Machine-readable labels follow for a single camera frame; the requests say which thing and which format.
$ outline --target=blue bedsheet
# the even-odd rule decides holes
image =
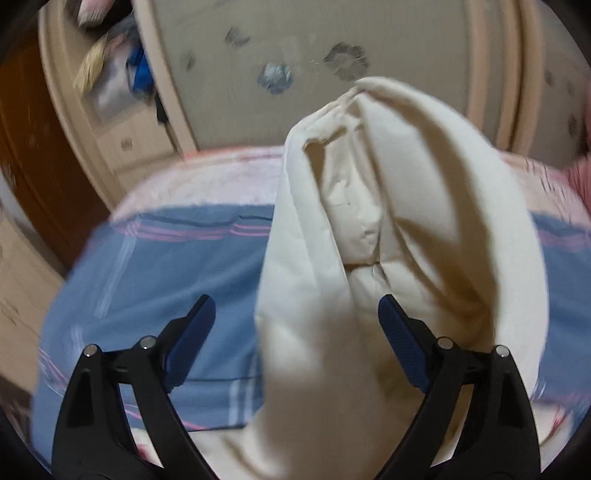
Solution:
[[[214,298],[215,325],[187,381],[171,400],[188,430],[237,427],[262,404],[253,321],[272,206],[211,205],[143,213],[103,225],[47,315],[40,380],[33,399],[33,447],[46,460],[80,353],[131,347],[186,315],[202,294]],[[122,388],[132,427],[142,427]]]
[[[562,405],[577,428],[591,405],[591,232],[544,215],[533,218],[550,301],[533,399]]]

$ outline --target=blue rubber grip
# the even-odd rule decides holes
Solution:
[[[431,387],[427,374],[427,356],[388,297],[379,301],[378,317],[408,382],[426,394]]]
[[[164,387],[171,391],[182,385],[216,319],[216,304],[211,297],[201,305],[165,360]]]

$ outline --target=wooden door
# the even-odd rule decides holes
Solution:
[[[0,65],[0,165],[36,230],[71,267],[109,211],[61,128],[36,30],[27,32]]]

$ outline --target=black clamp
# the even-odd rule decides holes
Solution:
[[[462,350],[436,339],[385,296],[379,319],[412,385],[424,401],[378,480],[533,480],[540,451],[527,392],[509,350]],[[168,393],[182,384],[215,321],[203,296],[191,312],[129,350],[87,346],[62,403],[52,470],[59,480],[217,480],[185,431]],[[163,464],[138,455],[118,384],[131,384],[147,432]],[[474,390],[453,457],[431,467],[462,385]]]
[[[412,385],[426,394],[379,480],[530,480],[540,475],[534,416],[509,349],[462,350],[436,339],[391,295],[379,304],[380,324]],[[453,457],[431,467],[462,385],[474,384]]]

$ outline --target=bed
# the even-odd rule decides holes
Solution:
[[[94,233],[43,331],[32,438],[48,463],[61,396],[83,347],[128,348],[184,315],[201,293],[216,300],[216,326],[171,399],[193,435],[250,421],[263,402],[252,316],[281,156],[282,147],[270,147],[187,158],[137,187]],[[591,216],[564,172],[500,156],[524,193],[548,276],[550,327],[532,398],[539,424],[551,426],[538,432],[547,466],[591,404],[584,368],[591,361]],[[140,451],[158,463],[131,391],[122,394]]]

